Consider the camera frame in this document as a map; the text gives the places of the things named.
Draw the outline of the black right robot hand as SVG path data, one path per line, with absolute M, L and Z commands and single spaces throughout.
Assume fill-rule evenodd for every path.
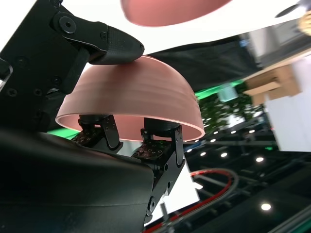
M 48 134 L 86 64 L 132 64 L 144 46 L 38 0 L 0 53 L 0 230 L 140 233 L 184 164 L 182 127 L 144 119 L 140 158 L 118 155 L 112 113 L 80 116 L 75 140 Z

